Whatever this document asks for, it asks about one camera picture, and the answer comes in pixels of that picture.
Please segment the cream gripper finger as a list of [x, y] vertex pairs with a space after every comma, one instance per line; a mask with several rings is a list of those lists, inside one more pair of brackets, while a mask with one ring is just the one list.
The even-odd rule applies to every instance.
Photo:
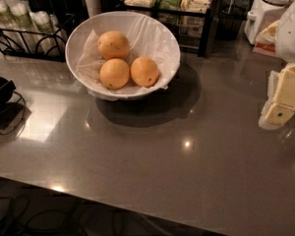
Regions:
[[295, 75], [286, 75], [284, 69], [278, 73], [274, 97], [267, 97], [259, 119], [265, 130], [284, 126], [295, 114]]
[[268, 97], [274, 97], [276, 86], [278, 83], [278, 72], [271, 71], [268, 77], [268, 83], [267, 83], [267, 96]]

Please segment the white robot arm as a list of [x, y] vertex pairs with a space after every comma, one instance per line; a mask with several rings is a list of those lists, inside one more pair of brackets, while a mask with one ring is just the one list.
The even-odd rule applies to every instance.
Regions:
[[280, 72], [271, 71], [267, 83], [267, 101], [259, 126], [275, 130], [295, 114], [295, 1], [283, 13], [274, 37], [275, 54], [286, 62]]

